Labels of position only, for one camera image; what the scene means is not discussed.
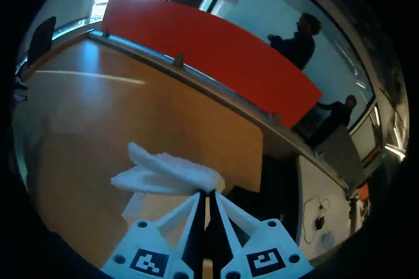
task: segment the cable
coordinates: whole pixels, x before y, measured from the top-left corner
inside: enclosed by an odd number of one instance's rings
[[[319,194],[316,194],[316,195],[314,195],[312,198],[310,198],[309,200],[306,200],[304,203],[303,203],[303,230],[304,230],[304,241],[308,244],[308,245],[310,245],[312,242],[313,242],[313,240],[315,239],[315,237],[316,237],[316,234],[317,234],[317,229],[315,230],[315,232],[314,232],[314,236],[313,236],[313,238],[310,240],[310,241],[307,241],[307,239],[306,239],[306,234],[307,234],[307,232],[305,231],[305,225],[304,225],[304,221],[305,221],[305,205],[307,204],[307,203],[309,203],[309,202],[311,202],[312,200],[314,200],[315,198],[317,197],[317,199],[318,199],[318,203],[319,203],[319,207],[318,207],[318,215],[317,215],[317,217],[319,218],[321,215],[322,215],[322,210],[324,210],[324,212],[326,213],[326,211],[328,211],[329,210],[329,208],[330,208],[330,200],[328,199],[328,198],[325,198],[322,202],[320,201],[320,195]],[[327,206],[327,208],[323,205],[323,202],[324,201],[328,201],[328,206]]]

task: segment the orange panel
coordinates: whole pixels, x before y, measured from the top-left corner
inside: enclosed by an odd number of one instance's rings
[[[318,88],[268,44],[196,8],[162,0],[109,0],[102,29],[175,57],[293,127],[320,99]]]

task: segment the person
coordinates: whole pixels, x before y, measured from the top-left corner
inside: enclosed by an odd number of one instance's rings
[[[326,138],[328,138],[340,124],[349,125],[350,115],[352,110],[356,107],[357,100],[354,95],[346,97],[345,104],[337,101],[330,105],[317,103],[317,106],[323,110],[330,110],[330,115],[324,120],[317,131],[307,139],[306,143],[315,148]]]
[[[318,34],[320,29],[321,23],[316,17],[303,13],[297,22],[294,38],[284,40],[280,36],[269,34],[268,40],[271,42],[271,47],[303,70],[314,53],[313,36]]]

